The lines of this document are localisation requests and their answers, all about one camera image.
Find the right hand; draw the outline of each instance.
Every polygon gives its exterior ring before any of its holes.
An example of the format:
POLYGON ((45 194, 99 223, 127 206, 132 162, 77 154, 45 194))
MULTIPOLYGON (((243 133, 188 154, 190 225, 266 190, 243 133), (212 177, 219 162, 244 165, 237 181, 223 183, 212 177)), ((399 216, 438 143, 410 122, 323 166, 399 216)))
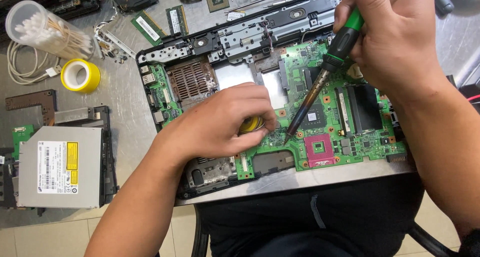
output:
POLYGON ((434 0, 343 0, 333 31, 358 6, 365 26, 350 57, 365 79, 389 98, 418 101, 444 77, 435 49, 434 0))

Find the tile floor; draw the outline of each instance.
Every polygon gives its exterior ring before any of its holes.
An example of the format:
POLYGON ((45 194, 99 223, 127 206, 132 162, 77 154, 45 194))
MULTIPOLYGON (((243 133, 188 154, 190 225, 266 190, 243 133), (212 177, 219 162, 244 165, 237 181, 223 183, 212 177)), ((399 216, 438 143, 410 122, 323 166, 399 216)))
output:
MULTIPOLYGON (((0 257, 81 257, 100 218, 0 230, 0 257)), ((449 248, 458 250, 460 241, 453 224, 425 194, 416 222, 449 248)), ((193 206, 175 208, 160 255, 189 257, 195 232, 193 206)), ((407 236, 398 254, 402 257, 432 255, 407 236)))

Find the yellow warning label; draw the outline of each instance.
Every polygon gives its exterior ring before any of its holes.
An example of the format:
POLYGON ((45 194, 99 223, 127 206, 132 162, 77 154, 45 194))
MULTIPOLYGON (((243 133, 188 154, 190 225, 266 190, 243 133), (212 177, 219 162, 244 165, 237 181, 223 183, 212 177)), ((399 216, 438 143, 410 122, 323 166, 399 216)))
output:
POLYGON ((67 142, 67 170, 78 169, 78 142, 67 142))
POLYGON ((70 171, 70 184, 76 185, 78 184, 78 171, 70 171))

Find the left hand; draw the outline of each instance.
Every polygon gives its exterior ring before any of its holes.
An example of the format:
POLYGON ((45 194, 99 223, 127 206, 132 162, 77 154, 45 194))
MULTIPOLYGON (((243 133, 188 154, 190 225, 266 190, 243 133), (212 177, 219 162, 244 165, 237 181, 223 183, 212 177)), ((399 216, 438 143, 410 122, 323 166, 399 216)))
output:
POLYGON ((219 91, 180 115, 159 132, 152 148, 167 149, 184 161, 231 157, 259 144, 276 124, 267 88, 243 83, 219 91), (256 115, 265 119, 265 126, 239 136, 242 122, 256 115))

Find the ram stick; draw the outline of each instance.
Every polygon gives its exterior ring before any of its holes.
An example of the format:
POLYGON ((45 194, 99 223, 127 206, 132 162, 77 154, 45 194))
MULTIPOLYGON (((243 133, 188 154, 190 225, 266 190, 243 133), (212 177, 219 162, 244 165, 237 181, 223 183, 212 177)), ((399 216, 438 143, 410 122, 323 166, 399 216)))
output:
POLYGON ((153 46, 161 44, 162 38, 167 35, 145 11, 138 13, 131 23, 153 46))
POLYGON ((182 5, 166 9, 166 18, 170 26, 171 35, 179 32, 182 36, 188 35, 187 19, 185 18, 182 5))

